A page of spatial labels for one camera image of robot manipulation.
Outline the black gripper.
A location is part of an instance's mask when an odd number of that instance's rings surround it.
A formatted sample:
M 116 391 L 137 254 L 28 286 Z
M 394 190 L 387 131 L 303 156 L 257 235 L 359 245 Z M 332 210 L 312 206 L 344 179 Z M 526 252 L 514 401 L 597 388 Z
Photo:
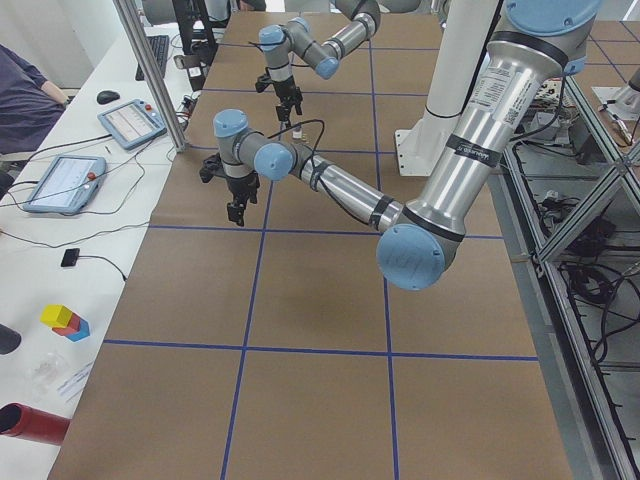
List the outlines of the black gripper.
M 276 106 L 278 120 L 289 121 L 292 110 L 297 115 L 301 115 L 303 96 L 300 88 L 295 83 L 295 79 L 289 77 L 283 81 L 273 80 L 272 84 L 279 98 L 279 104 Z
M 257 203 L 259 177 L 257 174 L 248 174 L 241 178 L 228 177 L 226 183 L 232 194 L 232 201 L 227 204 L 228 220 L 237 226 L 243 226 L 247 205 Z

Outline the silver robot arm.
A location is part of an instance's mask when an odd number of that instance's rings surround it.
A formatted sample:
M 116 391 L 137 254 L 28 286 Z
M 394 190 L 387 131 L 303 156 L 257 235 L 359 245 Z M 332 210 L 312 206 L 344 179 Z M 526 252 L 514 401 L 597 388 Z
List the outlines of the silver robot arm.
M 405 290 L 436 283 L 466 234 L 465 218 L 544 82 L 580 72 L 597 1 L 435 1 L 446 26 L 423 117 L 400 134 L 397 153 L 426 177 L 399 204 L 312 148 L 271 140 L 238 109 L 213 131 L 230 189 L 294 175 L 380 232 L 384 277 Z
M 293 75 L 293 58 L 298 57 L 322 79 L 331 78 L 341 61 L 371 40 L 381 26 L 382 13 L 408 13 L 420 8 L 419 1 L 345 0 L 333 3 L 348 20 L 344 28 L 323 42 L 314 38 L 306 19 L 295 17 L 284 24 L 262 28 L 256 47 L 263 53 L 265 73 L 255 83 L 258 93 L 272 87 L 279 99 L 278 121 L 289 127 L 291 113 L 302 113 L 303 95 Z

